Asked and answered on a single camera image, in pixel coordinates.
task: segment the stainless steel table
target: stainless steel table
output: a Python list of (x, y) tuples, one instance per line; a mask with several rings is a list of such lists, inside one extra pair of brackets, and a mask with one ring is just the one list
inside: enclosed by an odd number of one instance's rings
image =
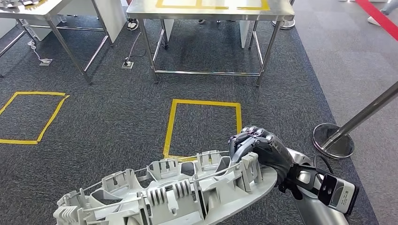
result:
[[(146, 54), (151, 63), (151, 71), (155, 83), (159, 82), (158, 74), (177, 75), (232, 75), (232, 76), (256, 76), (256, 85), (261, 84), (267, 67), (272, 45), (276, 34), (283, 21), (294, 18), (294, 11), (288, 0), (134, 0), (127, 9), (130, 18), (137, 18), (140, 23), (141, 32), (146, 46)], [(152, 57), (149, 42), (144, 26), (144, 19), (160, 19), (162, 30), (154, 56)], [(156, 58), (162, 40), (165, 49), (168, 48), (164, 19), (206, 19), (206, 20), (250, 20), (255, 21), (249, 49), (253, 42), (257, 49), (261, 69), (258, 73), (235, 73), (235, 72), (199, 72), (199, 71), (171, 71), (157, 70), (155, 68)], [(260, 51), (257, 39), (258, 21), (276, 21), (274, 31), (269, 42), (264, 58)]]
[[(101, 14), (98, 11), (97, 3), (95, 0), (92, 0), (92, 4), (94, 6), (95, 11), (97, 12), (99, 21), (101, 22), (101, 28), (83, 28), (83, 27), (57, 27), (52, 21), (52, 17), (57, 15), (67, 4), (69, 4), (72, 0), (42, 0), (36, 5), (32, 6), (19, 6), (16, 8), (0, 8), (0, 18), (12, 18), (16, 19), (16, 21), (22, 26), (23, 32), (20, 33), (13, 41), (10, 42), (1, 52), (0, 57), (6, 53), (8, 49), (10, 49), (24, 34), (28, 34), (29, 37), (34, 41), (34, 38), (30, 35), (30, 33), (26, 30), (26, 27), (37, 27), (37, 28), (49, 28), (53, 31), (59, 42), (61, 43), (62, 47), (65, 49), (69, 57), (72, 59), (73, 63), (79, 70), (79, 72), (83, 75), (85, 80), (92, 84), (90, 78), (87, 76), (86, 71), (94, 61), (95, 57), (98, 55), (99, 51), (103, 47), (104, 43), (109, 38), (109, 34), (105, 24), (102, 20)], [(39, 26), (39, 25), (26, 25), (21, 23), (21, 19), (26, 20), (42, 20), (48, 23), (48, 26)], [(58, 30), (86, 30), (86, 31), (103, 31), (105, 33), (105, 37), (101, 41), (98, 49), (90, 59), (89, 63), (83, 68), (76, 57), (73, 55), (71, 50), (65, 43), (61, 33)]]

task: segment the person's foot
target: person's foot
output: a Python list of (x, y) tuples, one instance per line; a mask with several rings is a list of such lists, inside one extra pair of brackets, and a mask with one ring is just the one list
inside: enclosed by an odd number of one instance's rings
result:
[(138, 28), (138, 20), (137, 19), (129, 19), (129, 24), (127, 24), (128, 30), (136, 30)]
[(380, 26), (380, 24), (379, 24), (375, 19), (373, 19), (373, 17), (371, 17), (371, 16), (367, 19), (367, 21), (368, 21), (369, 23), (371, 23), (371, 24)]

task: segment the stanchion post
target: stanchion post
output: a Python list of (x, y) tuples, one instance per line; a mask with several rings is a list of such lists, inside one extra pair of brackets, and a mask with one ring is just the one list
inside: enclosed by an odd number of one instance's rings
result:
[(354, 151), (354, 142), (349, 133), (397, 96), (398, 82), (388, 88), (342, 127), (330, 123), (318, 125), (315, 127), (313, 133), (315, 147), (321, 153), (331, 158), (341, 159), (349, 157)]

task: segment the table frame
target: table frame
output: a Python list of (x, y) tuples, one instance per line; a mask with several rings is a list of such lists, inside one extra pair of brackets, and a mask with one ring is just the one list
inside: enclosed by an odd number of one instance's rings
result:
[(256, 86), (259, 87), (261, 84), (261, 81), (264, 77), (265, 74), (265, 70), (267, 69), (267, 65), (271, 56), (271, 49), (272, 46), (274, 44), (275, 38), (276, 38), (276, 34), (278, 33), (279, 28), (282, 25), (282, 21), (276, 21), (275, 27), (274, 27), (274, 31), (272, 32), (272, 36), (271, 39), (269, 41), (269, 45), (267, 48), (267, 51), (265, 53), (264, 58), (262, 57), (261, 54), (261, 49), (260, 49), (260, 44), (257, 38), (257, 25), (259, 21), (255, 21), (254, 22), (254, 26), (253, 26), (253, 31), (252, 31), (252, 37), (250, 40), (250, 44), (249, 44), (249, 49), (252, 48), (253, 43), (255, 42), (255, 46), (256, 46), (256, 50), (257, 50), (257, 55), (259, 57), (259, 63), (260, 63), (260, 71), (258, 73), (236, 73), (236, 72), (204, 72), (204, 71), (174, 71), (174, 70), (157, 70), (155, 67), (155, 63), (156, 63), (156, 59), (158, 57), (158, 53), (159, 53), (159, 49), (162, 43), (162, 39), (164, 40), (164, 48), (167, 50), (168, 49), (168, 41), (167, 41), (167, 34), (166, 34), (166, 28), (164, 25), (164, 20), (161, 19), (161, 34), (159, 37), (159, 42), (156, 46), (156, 50), (155, 53), (152, 57), (151, 54), (151, 48), (149, 45), (149, 41), (148, 41), (148, 36), (147, 36), (147, 32), (145, 29), (145, 23), (144, 23), (144, 19), (138, 19), (139, 20), (139, 24), (140, 24), (140, 29), (142, 32), (142, 36), (144, 38), (144, 42), (145, 42), (145, 48), (146, 48), (146, 56), (148, 57), (150, 63), (151, 63), (151, 74), (154, 80), (155, 84), (159, 83), (159, 74), (176, 74), (176, 75), (224, 75), (224, 76), (254, 76), (254, 77), (258, 77), (257, 81), (256, 81)]
[[(28, 25), (28, 24), (22, 24), (22, 22), (20, 21), (20, 19), (23, 18), (18, 18), (16, 19), (16, 21), (19, 23), (19, 25), (22, 26), (23, 31), (14, 39), (12, 40), (1, 52), (0, 52), (0, 57), (2, 55), (4, 55), (19, 39), (22, 38), (22, 36), (24, 34), (28, 34), (28, 36), (31, 38), (32, 41), (35, 41), (35, 38), (27, 31), (26, 27), (33, 27), (33, 28), (47, 28), (47, 29), (51, 29), (54, 33), (54, 35), (57, 37), (58, 41), (60, 42), (60, 44), (62, 45), (62, 47), (65, 49), (66, 53), (68, 54), (68, 56), (72, 59), (73, 64), (77, 67), (77, 69), (79, 70), (80, 74), (83, 76), (83, 78), (87, 81), (87, 83), (89, 85), (92, 84), (91, 79), (88, 77), (87, 75), (87, 70), (88, 68), (91, 66), (92, 62), (94, 61), (94, 59), (97, 57), (98, 53), (100, 52), (100, 50), (102, 49), (102, 47), (104, 46), (105, 42), (109, 39), (109, 43), (110, 46), (113, 46), (112, 40), (109, 38), (109, 33), (108, 30), (105, 26), (105, 23), (102, 19), (101, 13), (98, 10), (98, 6), (97, 3), (95, 2), (95, 0), (91, 0), (92, 5), (94, 6), (95, 12), (97, 13), (97, 17), (101, 23), (102, 28), (85, 28), (85, 27), (67, 27), (67, 26), (56, 26), (52, 21), (52, 17), (51, 16), (46, 16), (46, 22), (48, 24), (48, 26), (41, 26), (41, 25)], [(59, 32), (59, 30), (85, 30), (85, 31), (103, 31), (105, 33), (104, 38), (102, 39), (99, 47), (97, 48), (97, 50), (95, 51), (94, 55), (90, 58), (90, 61), (87, 63), (87, 65), (83, 68), (79, 61), (76, 59), (76, 57), (73, 55), (72, 51), (69, 49), (68, 45), (66, 44), (65, 40), (63, 39), (61, 33)]]

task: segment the black robotic glove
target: black robotic glove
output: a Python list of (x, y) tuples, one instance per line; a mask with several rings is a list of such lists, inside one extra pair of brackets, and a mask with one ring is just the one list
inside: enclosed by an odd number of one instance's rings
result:
[(230, 157), (239, 162), (250, 151), (259, 155), (259, 163), (270, 166), (278, 174), (276, 186), (281, 184), (293, 166), (293, 158), (275, 134), (258, 127), (243, 128), (240, 134), (228, 141)]

